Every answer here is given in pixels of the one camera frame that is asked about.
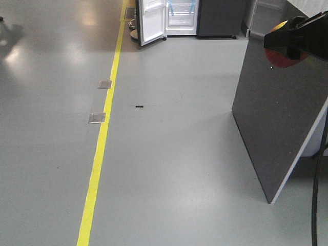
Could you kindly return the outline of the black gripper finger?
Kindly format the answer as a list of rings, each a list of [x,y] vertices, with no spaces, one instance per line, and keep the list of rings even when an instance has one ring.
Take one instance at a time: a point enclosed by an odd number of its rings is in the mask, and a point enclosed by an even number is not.
[[[263,47],[271,62],[301,62],[310,55],[327,61],[327,12],[281,22],[264,36]]]

